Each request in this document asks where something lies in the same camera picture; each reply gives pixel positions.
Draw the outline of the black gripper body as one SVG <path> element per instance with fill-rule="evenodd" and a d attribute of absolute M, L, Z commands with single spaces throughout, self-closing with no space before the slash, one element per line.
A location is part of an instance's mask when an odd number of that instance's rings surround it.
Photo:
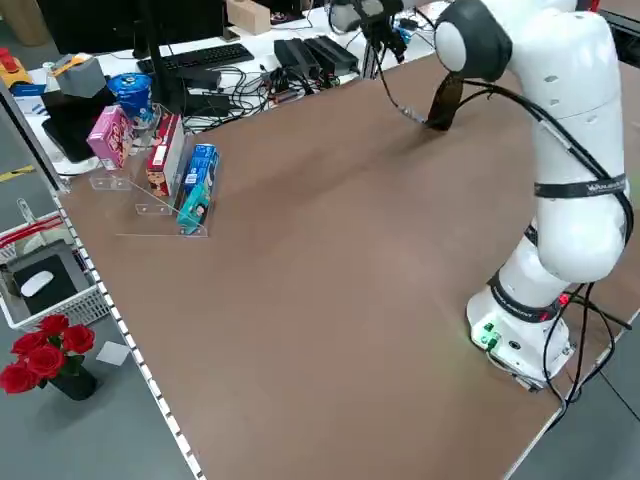
<path fill-rule="evenodd" d="M 370 43 L 394 43 L 400 36 L 394 30 L 395 12 L 382 11 L 367 17 L 367 40 Z"/>

